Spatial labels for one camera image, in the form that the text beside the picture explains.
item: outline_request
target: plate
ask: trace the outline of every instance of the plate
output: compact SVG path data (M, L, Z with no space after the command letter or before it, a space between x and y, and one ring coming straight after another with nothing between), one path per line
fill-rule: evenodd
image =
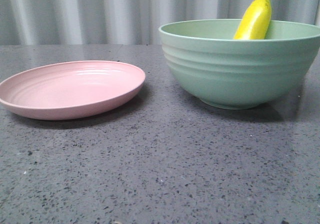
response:
M117 108L141 89L140 68L115 61L73 61L33 68L0 83L0 103L42 120L83 118Z

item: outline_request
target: gray countertop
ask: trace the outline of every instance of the gray countertop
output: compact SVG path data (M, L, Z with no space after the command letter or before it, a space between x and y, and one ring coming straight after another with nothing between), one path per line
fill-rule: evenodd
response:
M0 108L0 223L320 223L320 60L288 95L242 111L182 90L159 45L0 46L0 80L120 60L146 80L125 105L68 121Z

